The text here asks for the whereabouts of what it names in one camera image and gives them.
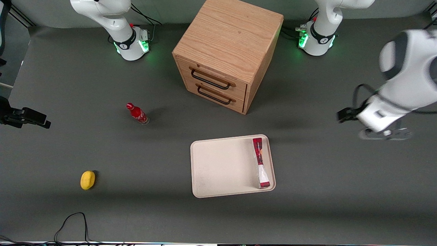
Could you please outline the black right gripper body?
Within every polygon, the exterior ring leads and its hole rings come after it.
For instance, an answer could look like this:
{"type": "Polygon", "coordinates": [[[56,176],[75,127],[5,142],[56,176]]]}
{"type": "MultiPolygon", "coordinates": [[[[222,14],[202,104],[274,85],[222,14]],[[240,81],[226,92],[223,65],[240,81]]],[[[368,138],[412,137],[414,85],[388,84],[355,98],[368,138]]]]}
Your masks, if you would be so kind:
{"type": "Polygon", "coordinates": [[[3,125],[11,125],[8,121],[10,115],[12,115],[14,110],[9,104],[8,99],[1,96],[0,97],[0,123],[3,125]]]}

